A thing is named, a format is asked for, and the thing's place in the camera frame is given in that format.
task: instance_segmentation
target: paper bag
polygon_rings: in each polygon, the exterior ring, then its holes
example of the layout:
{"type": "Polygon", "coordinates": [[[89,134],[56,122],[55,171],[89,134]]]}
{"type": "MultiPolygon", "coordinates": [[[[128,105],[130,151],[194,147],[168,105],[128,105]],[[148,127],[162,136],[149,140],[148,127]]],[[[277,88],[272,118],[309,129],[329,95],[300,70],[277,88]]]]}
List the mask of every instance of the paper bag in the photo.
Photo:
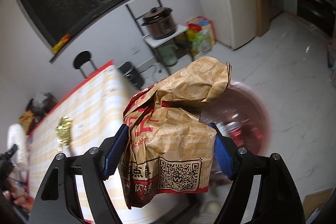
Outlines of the paper bag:
{"type": "Polygon", "coordinates": [[[208,190],[216,131],[199,123],[231,79],[230,64],[202,57],[136,94],[124,111],[129,141],[119,164],[127,206],[159,193],[208,190]]]}

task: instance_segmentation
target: white shelf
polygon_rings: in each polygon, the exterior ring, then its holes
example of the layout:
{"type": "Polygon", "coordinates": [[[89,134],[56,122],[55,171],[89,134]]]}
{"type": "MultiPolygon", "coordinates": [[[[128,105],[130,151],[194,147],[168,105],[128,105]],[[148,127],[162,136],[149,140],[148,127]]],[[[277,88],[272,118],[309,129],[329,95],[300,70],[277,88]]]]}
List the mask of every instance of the white shelf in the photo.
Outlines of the white shelf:
{"type": "Polygon", "coordinates": [[[151,48],[156,48],[160,45],[162,45],[163,43],[167,42],[168,40],[178,36],[181,33],[184,33],[186,30],[188,30],[188,27],[183,26],[183,25],[178,25],[177,26],[177,30],[176,32],[171,35],[170,37],[164,38],[164,39],[160,39],[160,40],[155,40],[154,38],[152,38],[150,35],[144,36],[142,39],[151,47],[151,48]]]}

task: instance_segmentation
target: black trash can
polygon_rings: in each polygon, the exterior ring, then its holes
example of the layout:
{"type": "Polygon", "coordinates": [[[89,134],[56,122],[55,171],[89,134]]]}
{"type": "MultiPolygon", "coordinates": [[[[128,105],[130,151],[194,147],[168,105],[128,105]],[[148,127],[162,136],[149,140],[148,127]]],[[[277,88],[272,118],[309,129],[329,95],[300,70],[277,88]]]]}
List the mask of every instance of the black trash can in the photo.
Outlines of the black trash can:
{"type": "Polygon", "coordinates": [[[144,79],[131,62],[126,62],[118,67],[122,75],[125,76],[138,89],[142,90],[144,79]]]}

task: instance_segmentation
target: cardboard box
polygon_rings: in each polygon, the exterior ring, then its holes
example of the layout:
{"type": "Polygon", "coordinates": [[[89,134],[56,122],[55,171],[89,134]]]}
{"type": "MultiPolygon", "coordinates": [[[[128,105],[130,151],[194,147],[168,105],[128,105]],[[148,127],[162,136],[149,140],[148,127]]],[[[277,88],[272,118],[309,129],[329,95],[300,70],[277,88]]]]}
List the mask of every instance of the cardboard box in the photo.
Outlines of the cardboard box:
{"type": "Polygon", "coordinates": [[[304,217],[307,220],[316,209],[322,209],[331,197],[334,189],[328,189],[315,194],[307,195],[303,200],[304,217]]]}

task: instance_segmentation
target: black stool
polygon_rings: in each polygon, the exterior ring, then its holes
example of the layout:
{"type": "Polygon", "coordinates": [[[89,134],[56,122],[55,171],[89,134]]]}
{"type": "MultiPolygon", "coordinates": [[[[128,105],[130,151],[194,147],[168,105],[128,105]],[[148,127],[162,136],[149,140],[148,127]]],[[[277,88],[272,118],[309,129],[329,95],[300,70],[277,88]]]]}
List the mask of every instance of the black stool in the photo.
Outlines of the black stool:
{"type": "Polygon", "coordinates": [[[89,51],[81,52],[73,61],[73,67],[75,69],[79,69],[83,75],[84,78],[87,78],[83,70],[81,69],[81,66],[83,66],[85,63],[90,62],[94,70],[97,70],[96,65],[91,60],[91,53],[89,51]]]}

